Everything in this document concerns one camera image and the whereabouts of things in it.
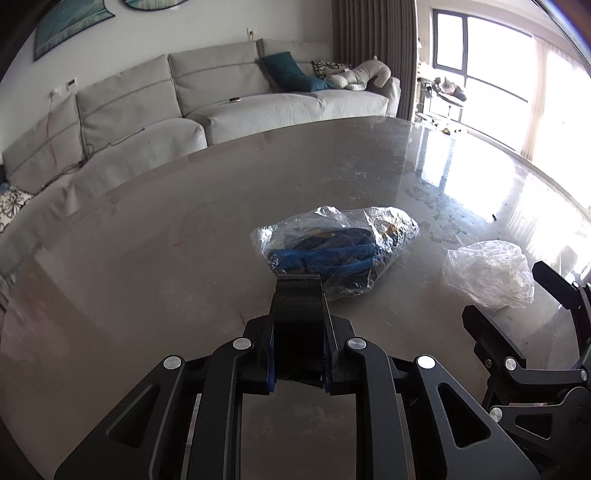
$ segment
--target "stuffed animal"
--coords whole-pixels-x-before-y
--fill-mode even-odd
[[[386,85],[392,73],[388,66],[374,57],[359,65],[356,69],[341,72],[336,75],[328,75],[324,81],[330,83],[336,89],[365,90],[368,82],[376,77],[375,86],[378,88]]]

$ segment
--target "framed picture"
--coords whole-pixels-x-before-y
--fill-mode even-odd
[[[176,7],[187,0],[124,0],[131,8],[137,10],[164,10]]]
[[[37,27],[35,60],[68,38],[112,17],[104,0],[60,0]]]

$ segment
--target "window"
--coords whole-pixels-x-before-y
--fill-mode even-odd
[[[471,15],[433,11],[434,67],[462,87],[465,107],[433,98],[429,111],[520,150],[530,122],[537,57],[534,39]]]

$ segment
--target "gray sectional sofa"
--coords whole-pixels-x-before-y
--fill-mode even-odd
[[[36,195],[0,235],[0,275],[88,200],[159,165],[271,129],[353,116],[395,116],[400,82],[368,91],[284,93],[259,58],[291,52],[305,74],[331,61],[329,46],[261,39],[160,56],[70,96],[3,153],[11,185]],[[228,100],[241,97],[240,102]],[[65,167],[80,170],[43,186]]]

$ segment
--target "clear plastic bag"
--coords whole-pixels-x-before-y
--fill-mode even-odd
[[[517,245],[501,240],[448,250],[443,280],[494,310],[523,308],[534,301],[534,277],[525,255]]]
[[[371,290],[418,234],[417,223],[393,207],[324,206],[259,228],[251,239],[275,274],[320,274],[334,300]]]

